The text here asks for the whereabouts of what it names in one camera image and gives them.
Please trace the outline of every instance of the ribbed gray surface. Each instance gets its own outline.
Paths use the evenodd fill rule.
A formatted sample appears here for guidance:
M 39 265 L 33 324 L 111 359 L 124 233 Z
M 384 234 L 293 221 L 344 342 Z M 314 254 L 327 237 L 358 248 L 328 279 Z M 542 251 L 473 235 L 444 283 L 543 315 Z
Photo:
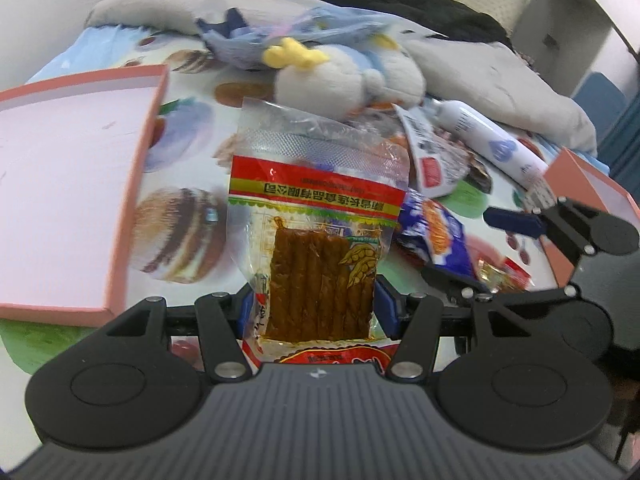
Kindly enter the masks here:
M 517 455 L 452 428 L 418 386 L 370 365 L 264 365 L 213 389 L 174 434 L 137 450 L 47 444 L 17 480 L 619 480 L 592 447 Z

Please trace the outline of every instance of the blue curtain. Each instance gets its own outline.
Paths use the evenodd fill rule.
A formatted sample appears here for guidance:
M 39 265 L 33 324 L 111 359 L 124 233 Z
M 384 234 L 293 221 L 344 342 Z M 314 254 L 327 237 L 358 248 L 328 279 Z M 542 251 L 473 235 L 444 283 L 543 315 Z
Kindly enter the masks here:
M 640 202 L 640 93 L 598 146 L 598 158 L 611 168 L 609 176 Z

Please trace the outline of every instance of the green scalloped border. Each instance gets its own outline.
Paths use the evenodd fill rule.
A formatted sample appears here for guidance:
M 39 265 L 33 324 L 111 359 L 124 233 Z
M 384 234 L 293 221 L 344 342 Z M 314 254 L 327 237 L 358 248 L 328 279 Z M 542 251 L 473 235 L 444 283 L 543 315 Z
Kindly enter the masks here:
M 306 205 L 292 205 L 290 203 L 284 202 L 266 202 L 263 200 L 254 200 L 246 197 L 237 197 L 230 196 L 229 203 L 233 205 L 247 205 L 247 206 L 257 206 L 257 207 L 266 207 L 267 209 L 273 209 L 276 211 L 280 211 L 283 213 L 298 213 L 303 215 L 317 215 L 319 211 L 327 211 L 330 212 L 330 215 L 333 218 L 337 218 L 340 220 L 345 220 L 348 222 L 362 222 L 371 224 L 381 224 L 389 227 L 395 227 L 396 222 L 393 220 L 388 220 L 386 218 L 378 218 L 372 216 L 360 216 L 353 213 L 347 213 L 344 211 L 338 211 L 335 209 L 321 208 L 321 207 L 311 207 Z

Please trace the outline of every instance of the red stripe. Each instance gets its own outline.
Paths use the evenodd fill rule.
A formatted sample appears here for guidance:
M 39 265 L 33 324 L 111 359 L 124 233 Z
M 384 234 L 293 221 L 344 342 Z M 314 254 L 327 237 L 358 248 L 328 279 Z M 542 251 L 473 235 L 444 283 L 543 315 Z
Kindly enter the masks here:
M 293 203 L 293 204 L 303 204 L 303 205 L 309 205 L 312 207 L 318 207 L 318 208 L 322 208 L 322 209 L 337 209 L 339 211 L 346 211 L 349 213 L 356 213 L 359 214 L 361 216 L 371 216 L 371 217 L 382 217 L 382 218 L 388 218 L 389 220 L 398 220 L 398 216 L 394 216 L 394 215 L 388 215 L 386 213 L 380 212 L 380 211 L 372 211 L 372 210 L 363 210 L 363 209 L 356 209 L 353 207 L 345 207 L 345 206 L 341 206 L 339 204 L 327 204 L 324 202 L 313 202 L 312 200 L 302 200 L 301 198 L 289 198 L 288 196 L 271 196 L 271 195 L 264 195 L 261 193 L 252 193 L 250 191 L 237 191 L 237 190 L 233 190 L 230 189 L 229 190 L 229 194 L 231 195 L 241 195 L 241 196 L 255 196 L 258 198 L 264 198 L 266 200 L 271 201 L 277 201 L 277 202 L 289 202 L 289 203 Z
M 357 196 L 398 207 L 404 200 L 404 191 L 387 184 L 248 156 L 234 156 L 231 177 Z

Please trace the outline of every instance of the white plush toy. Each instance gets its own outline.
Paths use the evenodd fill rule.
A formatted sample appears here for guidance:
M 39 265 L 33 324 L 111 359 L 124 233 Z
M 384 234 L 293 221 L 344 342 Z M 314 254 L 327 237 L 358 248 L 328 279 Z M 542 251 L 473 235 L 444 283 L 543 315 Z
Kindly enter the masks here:
M 269 47 L 262 60 L 276 74 L 278 104 L 337 121 L 371 105 L 411 108 L 424 98 L 424 77 L 391 38 L 375 34 L 357 49 L 339 44 L 307 48 L 292 38 Z

